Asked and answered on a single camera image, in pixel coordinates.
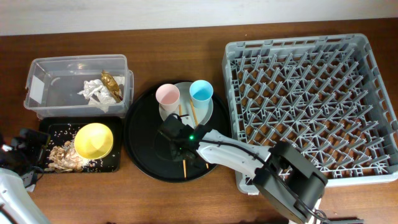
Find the pink cup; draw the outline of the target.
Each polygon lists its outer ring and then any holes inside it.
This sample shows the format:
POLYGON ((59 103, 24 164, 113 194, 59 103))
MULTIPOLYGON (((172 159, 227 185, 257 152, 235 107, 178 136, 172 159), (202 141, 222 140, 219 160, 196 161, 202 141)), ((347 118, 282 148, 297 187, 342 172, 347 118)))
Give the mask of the pink cup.
POLYGON ((175 111, 180 104, 180 91, 173 84, 158 87, 155 97, 160 107, 166 111, 175 111))

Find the grey plate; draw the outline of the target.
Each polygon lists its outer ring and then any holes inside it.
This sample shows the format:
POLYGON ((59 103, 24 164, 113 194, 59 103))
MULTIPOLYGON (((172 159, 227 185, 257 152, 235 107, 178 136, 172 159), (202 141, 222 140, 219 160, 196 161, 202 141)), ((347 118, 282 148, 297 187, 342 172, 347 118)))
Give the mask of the grey plate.
MULTIPOLYGON (((180 82, 175 84, 175 86, 180 91, 180 105, 182 106, 182 123, 195 128, 195 122, 193 119, 192 109, 190 107, 190 94, 189 88, 191 82, 180 82)), ((198 124, 205 125, 209 122, 213 113, 213 100, 210 100, 210 104, 206 108, 196 108, 195 112, 198 120, 198 124)), ((177 108, 174 113, 179 114, 179 109, 177 108)))

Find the gold foil wrapper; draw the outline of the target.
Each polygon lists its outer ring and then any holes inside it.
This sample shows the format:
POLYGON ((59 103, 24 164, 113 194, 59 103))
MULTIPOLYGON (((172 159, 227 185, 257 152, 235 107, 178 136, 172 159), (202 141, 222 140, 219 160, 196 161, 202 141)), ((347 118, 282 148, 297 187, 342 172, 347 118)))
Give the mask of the gold foil wrapper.
POLYGON ((119 85, 116 80, 109 74, 109 72, 106 72, 105 70, 101 72, 101 82, 108 89, 110 95, 117 103, 120 103, 123 100, 119 85))

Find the yellow bowl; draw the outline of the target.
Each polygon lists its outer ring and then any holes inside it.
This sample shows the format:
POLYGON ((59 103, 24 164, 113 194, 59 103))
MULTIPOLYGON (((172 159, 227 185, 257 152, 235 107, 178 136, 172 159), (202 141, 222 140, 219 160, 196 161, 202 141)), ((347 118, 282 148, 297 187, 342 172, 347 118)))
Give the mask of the yellow bowl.
POLYGON ((102 159, 112 150, 113 133, 101 123, 90 123, 82 127, 74 138, 74 148, 85 159, 102 159))

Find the white napkin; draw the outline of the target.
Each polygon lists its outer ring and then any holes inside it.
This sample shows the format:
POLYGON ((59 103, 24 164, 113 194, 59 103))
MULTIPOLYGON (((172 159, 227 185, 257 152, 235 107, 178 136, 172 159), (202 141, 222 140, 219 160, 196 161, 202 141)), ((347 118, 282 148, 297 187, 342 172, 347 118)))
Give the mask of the white napkin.
POLYGON ((83 95, 88 100, 88 105, 99 106, 99 109, 105 113, 109 111, 110 104, 116 103, 111 92, 100 79, 84 81, 83 90, 77 94, 83 95))

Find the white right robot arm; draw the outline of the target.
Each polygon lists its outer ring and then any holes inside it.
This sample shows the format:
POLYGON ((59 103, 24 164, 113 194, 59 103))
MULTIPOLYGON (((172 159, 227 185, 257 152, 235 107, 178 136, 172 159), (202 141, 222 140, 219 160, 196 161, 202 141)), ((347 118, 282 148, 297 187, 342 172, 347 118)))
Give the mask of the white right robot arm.
POLYGON ((229 138, 199 124, 183 124, 175 113, 160 125, 158 132, 170 147, 161 154, 173 161, 201 159, 240 172, 252 180, 258 191, 285 218, 295 223, 329 223, 317 208, 328 179, 290 143, 255 146, 229 138))

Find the blue cup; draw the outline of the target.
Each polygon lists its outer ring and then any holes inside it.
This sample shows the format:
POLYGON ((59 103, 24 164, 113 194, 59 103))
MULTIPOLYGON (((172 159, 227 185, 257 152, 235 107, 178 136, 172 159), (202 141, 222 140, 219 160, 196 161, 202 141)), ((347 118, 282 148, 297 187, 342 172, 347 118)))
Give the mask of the blue cup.
POLYGON ((196 108, 205 108, 213 96, 213 86, 206 80, 197 80, 190 85, 189 94, 196 108))

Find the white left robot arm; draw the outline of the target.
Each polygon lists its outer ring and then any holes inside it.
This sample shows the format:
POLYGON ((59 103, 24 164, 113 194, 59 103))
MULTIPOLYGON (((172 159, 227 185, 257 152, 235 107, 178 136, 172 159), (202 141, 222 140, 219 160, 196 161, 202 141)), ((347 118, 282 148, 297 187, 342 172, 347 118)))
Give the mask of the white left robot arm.
POLYGON ((10 144, 1 138, 1 223, 50 222, 29 195, 45 174, 49 142, 49 134, 26 128, 10 144))

